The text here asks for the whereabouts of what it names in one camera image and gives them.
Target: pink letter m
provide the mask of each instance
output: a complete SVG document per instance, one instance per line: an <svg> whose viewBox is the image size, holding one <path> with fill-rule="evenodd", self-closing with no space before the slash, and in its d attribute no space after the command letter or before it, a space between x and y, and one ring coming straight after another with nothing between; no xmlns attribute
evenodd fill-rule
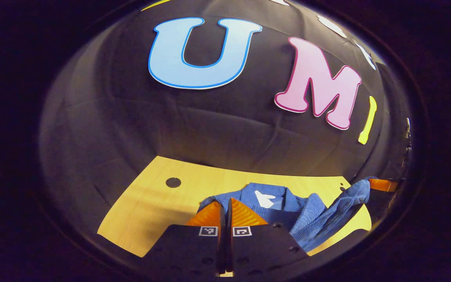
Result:
<svg viewBox="0 0 451 282"><path fill-rule="evenodd" d="M349 66L343 66L332 78L325 56L318 46L296 37L290 37L288 41L296 50L292 77L287 89L276 94L274 102L288 111L307 111L309 104L306 90L311 82L314 116L321 116L338 99L326 120L340 130L347 130L361 77Z"/></svg>

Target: letter u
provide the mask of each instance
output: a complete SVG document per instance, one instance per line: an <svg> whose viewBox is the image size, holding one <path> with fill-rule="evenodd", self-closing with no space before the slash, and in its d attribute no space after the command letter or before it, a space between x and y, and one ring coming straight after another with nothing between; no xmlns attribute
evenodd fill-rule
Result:
<svg viewBox="0 0 451 282"><path fill-rule="evenodd" d="M209 66L194 66L184 59L184 51L193 27L204 23L202 18L178 18L157 25L149 55L149 72L157 81L175 88L207 89L219 87L236 79L245 67L252 34L262 27L236 18L223 18L224 45L218 61Z"/></svg>

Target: black fabric backdrop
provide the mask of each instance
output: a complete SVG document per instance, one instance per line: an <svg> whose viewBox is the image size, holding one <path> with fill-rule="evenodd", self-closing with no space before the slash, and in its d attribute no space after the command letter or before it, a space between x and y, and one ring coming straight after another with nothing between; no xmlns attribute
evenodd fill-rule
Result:
<svg viewBox="0 0 451 282"><path fill-rule="evenodd" d="M94 236L110 207L156 155L265 174L343 175L350 182L358 173L399 178L401 171L390 168L402 162L406 146L408 113L396 107L406 104L401 87L394 85L391 74L383 75L383 64L377 71L371 68L352 43L352 33L346 31L349 38L344 39L316 15L306 7L266 0L180 0L137 10L99 34L64 67L43 110L40 155L57 207L76 228ZM226 33L219 19L241 18L263 26L253 34L247 64L236 80L189 90L165 86L150 76L154 27L188 16L205 19L186 46L186 61L196 65L219 58ZM332 75L344 65L361 75L348 130L332 127L324 116L314 117L311 109L296 114L274 104L274 95L284 91L293 68L290 36L324 50ZM391 109L384 109L385 90L395 106ZM362 145L357 138L370 95L378 110L369 141ZM310 88L307 96L311 101ZM375 163L363 169L379 133ZM385 169L387 162L394 165ZM372 198L377 206L372 210L383 212L390 197L375 203Z"/></svg>
<svg viewBox="0 0 451 282"><path fill-rule="evenodd" d="M65 239L28 195L42 185L32 157L40 95L71 51L70 39L122 2L0 2L0 281L123 280ZM451 2L315 3L390 46L419 83L434 131L424 190L405 218L324 278L451 281Z"/></svg>

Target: blue shirt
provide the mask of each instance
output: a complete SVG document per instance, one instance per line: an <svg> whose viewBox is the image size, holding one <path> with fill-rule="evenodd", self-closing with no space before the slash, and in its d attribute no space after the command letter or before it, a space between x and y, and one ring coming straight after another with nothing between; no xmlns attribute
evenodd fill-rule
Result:
<svg viewBox="0 0 451 282"><path fill-rule="evenodd" d="M250 183L239 191L206 198L198 211L217 201L227 214L229 199L235 198L268 223L281 223L301 248L308 252L335 234L352 218L356 208L368 202L368 179L360 180L343 191L328 208L318 194L301 198L295 196L287 187ZM259 202L266 197L267 201Z"/></svg>

